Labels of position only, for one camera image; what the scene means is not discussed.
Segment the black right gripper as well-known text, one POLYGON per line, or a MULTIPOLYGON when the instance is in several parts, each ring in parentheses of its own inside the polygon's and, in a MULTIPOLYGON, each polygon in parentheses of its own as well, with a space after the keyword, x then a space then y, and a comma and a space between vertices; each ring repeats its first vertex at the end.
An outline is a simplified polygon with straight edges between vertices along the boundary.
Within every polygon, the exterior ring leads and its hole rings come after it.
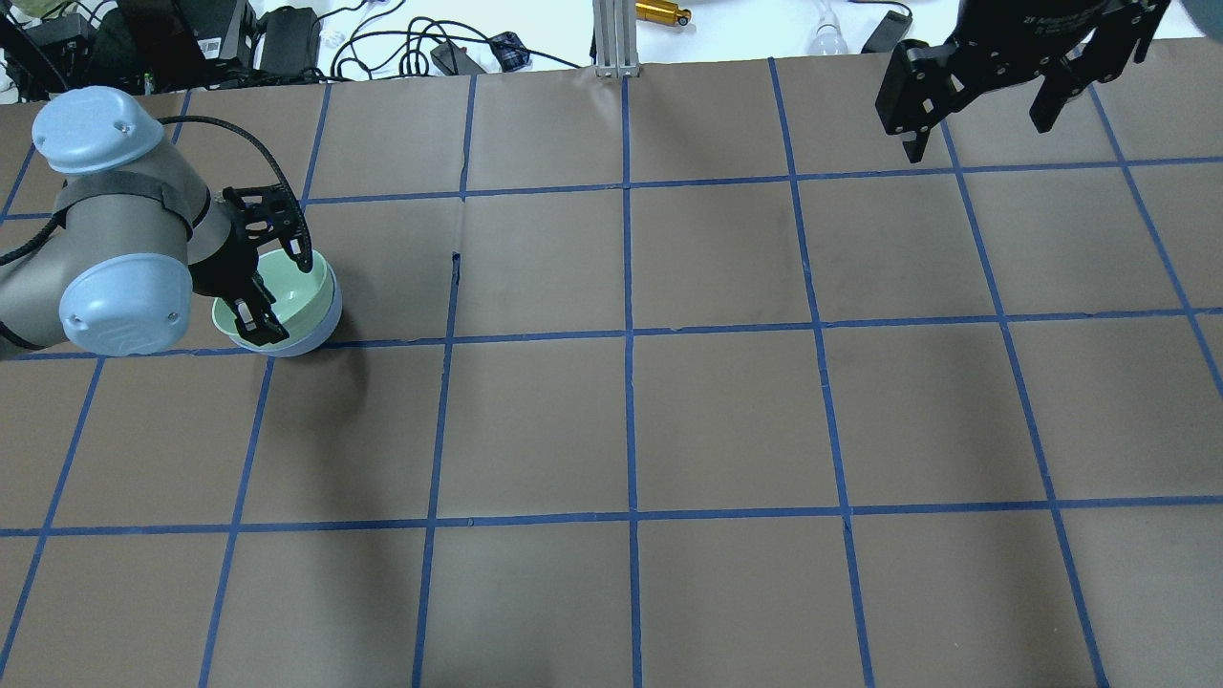
POLYGON ((874 97, 885 134, 899 136, 909 163, 922 163, 929 134, 976 97, 1044 79, 1029 110, 1041 134, 1066 103, 1093 83, 1114 81, 1148 57, 1170 1, 963 1, 942 45, 905 39, 874 97))

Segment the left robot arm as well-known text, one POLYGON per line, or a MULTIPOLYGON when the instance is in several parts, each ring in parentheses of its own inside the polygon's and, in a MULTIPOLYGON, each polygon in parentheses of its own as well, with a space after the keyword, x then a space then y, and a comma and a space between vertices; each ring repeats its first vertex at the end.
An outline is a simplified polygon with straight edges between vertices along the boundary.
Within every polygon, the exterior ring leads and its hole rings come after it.
POLYGON ((275 182, 212 191, 168 120, 111 87, 66 92, 35 114, 35 153, 64 185, 48 222, 2 255, 4 358, 65 341, 95 356, 161 352, 187 332, 194 295, 230 313, 237 343, 287 349, 294 334, 259 249, 276 243, 309 274, 309 226, 265 144, 225 120, 203 122, 252 144, 275 182))

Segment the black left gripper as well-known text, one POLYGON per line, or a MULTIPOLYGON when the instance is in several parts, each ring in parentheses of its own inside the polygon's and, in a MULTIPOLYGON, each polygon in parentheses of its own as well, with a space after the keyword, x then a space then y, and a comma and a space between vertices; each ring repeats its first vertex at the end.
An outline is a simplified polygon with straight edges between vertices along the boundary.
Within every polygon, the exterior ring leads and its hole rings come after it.
POLYGON ((289 339, 272 306, 276 297, 256 271, 256 248, 275 241, 302 273, 313 269, 309 222, 289 185, 223 188, 227 205, 212 205, 190 240, 193 291, 225 299, 246 343, 265 347, 289 339))

